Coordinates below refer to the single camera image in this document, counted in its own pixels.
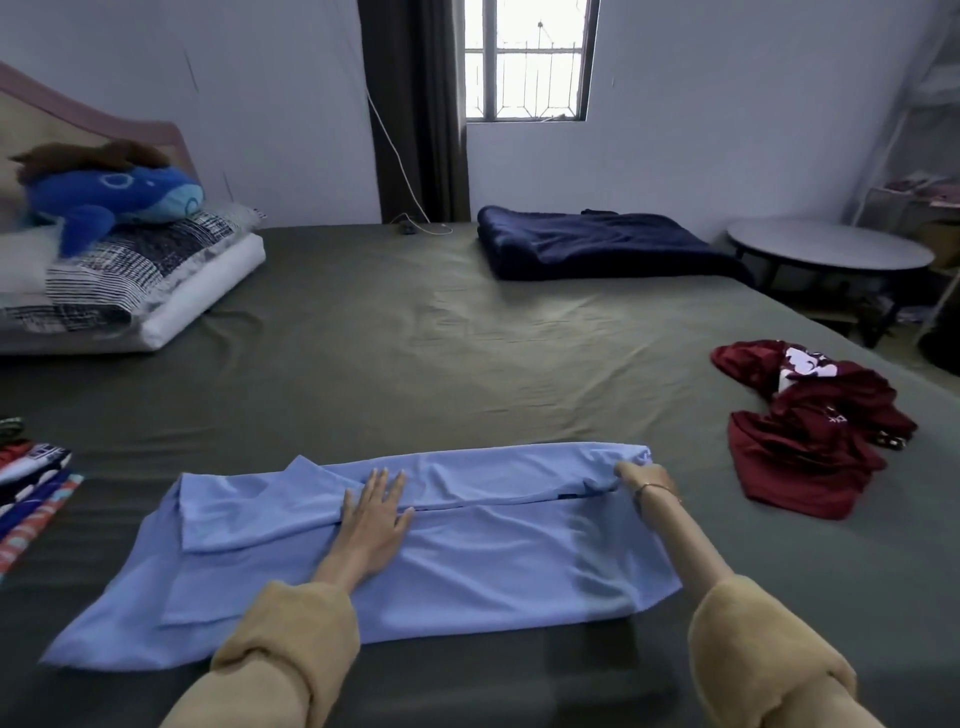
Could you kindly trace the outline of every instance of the light blue shirt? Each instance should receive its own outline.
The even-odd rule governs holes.
[[[642,446],[452,450],[280,473],[185,473],[140,526],[104,594],[43,661],[105,670],[209,657],[271,579],[307,581],[345,488],[404,470],[418,513],[397,558],[352,602],[363,643],[624,617],[680,588],[659,540],[617,488]]]

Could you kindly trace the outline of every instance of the dark green bed sheet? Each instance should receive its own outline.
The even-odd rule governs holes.
[[[0,361],[0,410],[90,476],[0,587],[0,725],[159,724],[204,666],[38,667],[181,471],[302,453],[644,443],[731,565],[835,644],[890,726],[960,716],[960,401],[729,279],[492,279],[472,226],[267,231],[267,263],[165,350]],[[920,423],[852,517],[745,499],[726,424],[764,405],[710,350],[781,338],[874,367]],[[698,726],[691,606],[634,619],[365,647],[333,726]]]

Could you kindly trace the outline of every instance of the white print on shirt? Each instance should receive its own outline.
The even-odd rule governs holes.
[[[789,389],[797,380],[791,375],[801,376],[837,376],[840,370],[837,365],[821,353],[805,352],[803,349],[790,347],[784,355],[786,361],[780,369],[780,389],[778,394]]]

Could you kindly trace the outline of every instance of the folded clothes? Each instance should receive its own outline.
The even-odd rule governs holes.
[[[47,444],[34,445],[26,455],[0,468],[0,486],[22,480],[51,465],[62,463],[69,457],[70,450],[66,448]]]
[[[726,276],[754,282],[742,262],[662,215],[486,206],[477,223],[490,267],[505,280]]]
[[[43,502],[52,496],[70,476],[66,468],[51,473],[46,480],[32,489],[16,503],[0,508],[0,539],[20,525],[30,514],[39,508]]]
[[[50,520],[83,482],[82,475],[70,475],[33,513],[18,523],[4,537],[3,541],[0,541],[0,582],[7,576],[8,571],[20,558],[20,555],[47,527]]]
[[[60,473],[70,464],[72,457],[69,450],[63,450],[58,453],[56,458],[29,475],[0,485],[0,516],[6,514],[16,503],[31,496],[37,488]]]
[[[394,562],[354,592],[364,643],[623,617],[680,587],[603,443],[427,452],[280,473],[184,474],[140,526],[104,594],[43,661],[106,670],[209,657],[272,579],[309,579],[346,488],[407,473],[419,512]]]
[[[0,447],[0,468],[9,465],[14,460],[19,460],[34,448],[36,443],[30,440],[11,440],[6,445]]]

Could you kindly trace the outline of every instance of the pink headboard frame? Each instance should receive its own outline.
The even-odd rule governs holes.
[[[178,152],[178,166],[194,178],[197,169],[177,125],[169,121],[133,121],[111,116],[93,107],[74,101],[49,86],[34,81],[24,73],[0,61],[0,93],[29,106],[42,109],[75,127],[114,139],[133,139],[155,146],[173,147]]]

